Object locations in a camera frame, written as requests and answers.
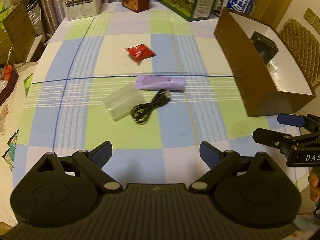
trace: red snack packet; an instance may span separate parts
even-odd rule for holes
[[[152,56],[156,55],[151,49],[149,49],[144,44],[140,44],[138,46],[135,46],[133,48],[128,48],[126,50],[129,52],[130,56],[136,62],[139,62],[139,61],[145,59],[146,57],[152,57]]]

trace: black usb cable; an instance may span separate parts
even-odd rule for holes
[[[135,122],[140,124],[145,124],[150,115],[151,112],[160,107],[164,106],[170,101],[170,92],[169,90],[161,89],[159,92],[155,95],[155,97],[152,99],[150,103],[147,104],[140,104],[135,106],[131,110],[131,116],[135,120]]]

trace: beige quilted fabric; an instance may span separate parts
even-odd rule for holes
[[[320,85],[320,43],[297,20],[289,20],[280,31],[280,37],[300,62],[311,85]]]

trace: power socket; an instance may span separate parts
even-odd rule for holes
[[[315,22],[317,15],[310,9],[308,8],[303,16],[303,18],[311,25]]]
[[[316,18],[312,26],[320,34],[320,17]]]

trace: checkered tablecloth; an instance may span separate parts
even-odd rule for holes
[[[63,21],[40,59],[20,124],[14,186],[45,152],[66,156],[105,140],[114,153],[103,170],[123,185],[189,185],[209,169],[199,156],[202,141],[241,155],[266,151],[300,190],[307,185],[307,168],[287,168],[278,150],[252,140],[257,127],[292,135],[299,130],[279,125],[275,116],[247,117],[213,34],[217,18],[189,23],[156,2],[141,13],[120,3],[105,4],[101,11]],[[138,65],[125,48],[142,43],[156,56]],[[130,116],[114,122],[103,98],[140,73],[182,75],[186,89],[172,93],[172,101],[145,125]],[[142,93],[146,101],[155,95]]]

